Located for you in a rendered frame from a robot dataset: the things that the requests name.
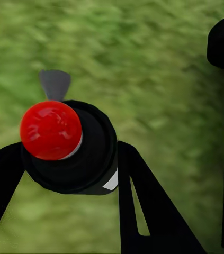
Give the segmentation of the pesticide atomizer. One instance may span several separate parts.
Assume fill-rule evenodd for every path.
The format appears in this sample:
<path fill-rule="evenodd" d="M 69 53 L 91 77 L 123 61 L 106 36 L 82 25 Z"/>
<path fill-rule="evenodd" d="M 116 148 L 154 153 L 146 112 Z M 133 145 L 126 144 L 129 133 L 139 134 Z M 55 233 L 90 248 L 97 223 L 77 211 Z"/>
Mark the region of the pesticide atomizer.
<path fill-rule="evenodd" d="M 118 138 L 94 105 L 63 98 L 72 78 L 42 71 L 47 101 L 23 115 L 19 135 L 25 170 L 41 187 L 62 194 L 108 195 L 118 187 Z"/>

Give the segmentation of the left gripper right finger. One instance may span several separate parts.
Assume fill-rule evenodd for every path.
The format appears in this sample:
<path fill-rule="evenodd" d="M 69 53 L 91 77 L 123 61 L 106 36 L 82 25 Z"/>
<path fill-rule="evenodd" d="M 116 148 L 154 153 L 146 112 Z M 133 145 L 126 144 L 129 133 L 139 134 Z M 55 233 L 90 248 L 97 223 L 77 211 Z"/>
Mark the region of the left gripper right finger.
<path fill-rule="evenodd" d="M 122 254 L 205 254 L 138 150 L 118 141 L 118 184 Z M 140 200 L 150 236 L 140 235 L 130 176 Z"/>

